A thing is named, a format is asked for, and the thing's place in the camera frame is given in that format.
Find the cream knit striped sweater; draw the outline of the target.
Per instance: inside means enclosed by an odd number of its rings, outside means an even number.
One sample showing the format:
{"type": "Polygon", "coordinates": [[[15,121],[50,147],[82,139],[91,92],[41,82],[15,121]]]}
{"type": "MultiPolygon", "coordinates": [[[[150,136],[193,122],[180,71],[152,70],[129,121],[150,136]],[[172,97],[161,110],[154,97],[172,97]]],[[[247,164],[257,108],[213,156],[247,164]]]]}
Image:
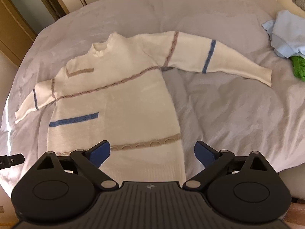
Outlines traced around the cream knit striped sweater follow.
{"type": "Polygon", "coordinates": [[[35,85],[15,122],[55,104],[47,150],[64,156],[103,140],[109,158],[98,167],[123,181],[186,181],[180,126],[162,69],[221,71],[271,85],[268,68],[216,40],[179,31],[126,38],[112,33],[35,85]]]}

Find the lavender bed sheet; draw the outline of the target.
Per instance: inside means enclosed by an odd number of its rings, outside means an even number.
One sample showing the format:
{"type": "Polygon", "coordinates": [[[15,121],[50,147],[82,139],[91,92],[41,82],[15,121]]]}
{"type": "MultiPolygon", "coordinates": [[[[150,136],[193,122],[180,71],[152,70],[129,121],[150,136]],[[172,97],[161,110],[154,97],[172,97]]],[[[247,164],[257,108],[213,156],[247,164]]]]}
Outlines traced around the lavender bed sheet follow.
{"type": "Polygon", "coordinates": [[[126,37],[182,31],[209,37],[272,69],[272,87],[225,73],[163,73],[182,129],[187,176],[202,166],[193,147],[202,140],[237,155],[260,151],[278,172],[304,163],[304,83],[270,46],[262,24],[282,10],[275,0],[99,0],[42,30],[26,53],[3,111],[1,154],[25,163],[1,171],[10,193],[46,150],[48,105],[16,125],[14,114],[34,85],[116,31],[126,37]]]}

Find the wooden bedroom door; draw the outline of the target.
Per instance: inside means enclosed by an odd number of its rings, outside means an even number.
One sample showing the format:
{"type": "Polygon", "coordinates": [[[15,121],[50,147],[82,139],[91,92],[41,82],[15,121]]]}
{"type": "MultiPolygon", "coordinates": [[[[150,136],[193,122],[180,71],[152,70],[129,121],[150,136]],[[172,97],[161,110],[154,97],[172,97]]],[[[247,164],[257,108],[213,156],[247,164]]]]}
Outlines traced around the wooden bedroom door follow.
{"type": "Polygon", "coordinates": [[[37,34],[11,0],[1,0],[1,52],[20,67],[37,34]]]}

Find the green knit garment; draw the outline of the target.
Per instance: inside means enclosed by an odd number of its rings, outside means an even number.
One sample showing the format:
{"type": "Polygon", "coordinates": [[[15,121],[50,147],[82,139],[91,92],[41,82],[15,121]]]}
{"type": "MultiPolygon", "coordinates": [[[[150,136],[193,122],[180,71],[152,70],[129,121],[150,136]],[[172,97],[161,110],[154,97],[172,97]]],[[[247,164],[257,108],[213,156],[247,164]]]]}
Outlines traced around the green knit garment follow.
{"type": "Polygon", "coordinates": [[[301,81],[305,81],[305,59],[301,56],[290,57],[293,65],[293,74],[301,81]]]}

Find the light blue garment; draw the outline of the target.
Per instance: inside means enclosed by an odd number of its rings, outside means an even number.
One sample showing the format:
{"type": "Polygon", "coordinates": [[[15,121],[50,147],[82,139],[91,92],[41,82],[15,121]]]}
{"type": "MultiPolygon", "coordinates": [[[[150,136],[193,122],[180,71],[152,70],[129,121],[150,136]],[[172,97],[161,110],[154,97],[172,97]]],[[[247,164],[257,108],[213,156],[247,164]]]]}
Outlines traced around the light blue garment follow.
{"type": "Polygon", "coordinates": [[[304,58],[304,18],[288,10],[277,13],[275,20],[262,24],[270,38],[270,45],[281,58],[300,56],[304,58]]]}

